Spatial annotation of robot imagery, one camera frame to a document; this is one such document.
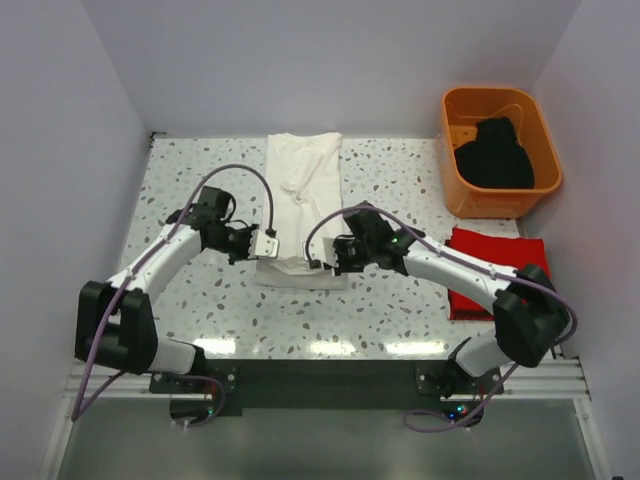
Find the white t shirt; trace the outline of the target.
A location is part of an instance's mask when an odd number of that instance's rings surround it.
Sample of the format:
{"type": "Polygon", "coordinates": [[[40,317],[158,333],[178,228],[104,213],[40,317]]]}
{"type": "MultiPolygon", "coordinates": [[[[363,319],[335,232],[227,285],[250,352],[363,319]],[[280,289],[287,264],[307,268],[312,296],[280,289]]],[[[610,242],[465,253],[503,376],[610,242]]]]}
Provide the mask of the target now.
{"type": "Polygon", "coordinates": [[[303,243],[311,230],[343,207],[340,150],[337,132],[315,136],[290,133],[267,137],[264,176],[274,199],[273,228],[278,257],[256,264],[258,284],[275,288],[343,290],[347,276],[312,270],[304,259],[303,243]]]}

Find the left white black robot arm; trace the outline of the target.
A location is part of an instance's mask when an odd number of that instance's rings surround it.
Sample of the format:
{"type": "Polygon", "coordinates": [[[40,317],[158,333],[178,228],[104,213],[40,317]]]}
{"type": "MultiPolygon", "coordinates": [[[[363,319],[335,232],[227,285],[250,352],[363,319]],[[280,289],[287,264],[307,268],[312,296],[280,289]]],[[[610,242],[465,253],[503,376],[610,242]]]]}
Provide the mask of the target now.
{"type": "Polygon", "coordinates": [[[89,281],[79,293],[74,356],[85,364],[130,374],[172,373],[185,392],[207,380],[204,350],[194,344],[161,339],[153,304],[174,277],[201,252],[215,251],[228,263],[255,260],[259,226],[233,226],[232,194],[206,187],[186,212],[170,214],[159,236],[125,269],[104,282],[89,281]]]}

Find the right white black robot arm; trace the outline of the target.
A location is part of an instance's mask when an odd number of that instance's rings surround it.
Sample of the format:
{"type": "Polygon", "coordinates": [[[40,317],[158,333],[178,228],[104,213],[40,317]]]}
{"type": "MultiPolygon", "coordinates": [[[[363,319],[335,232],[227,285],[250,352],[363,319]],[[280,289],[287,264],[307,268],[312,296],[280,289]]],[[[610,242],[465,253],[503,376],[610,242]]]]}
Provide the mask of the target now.
{"type": "Polygon", "coordinates": [[[461,253],[366,202],[339,214],[348,233],[322,241],[323,262],[335,274],[375,264],[439,284],[491,314],[493,329],[463,340],[430,375],[442,397],[469,392],[482,376],[509,362],[537,367],[576,329],[574,312],[536,265],[516,268],[461,253]]]}

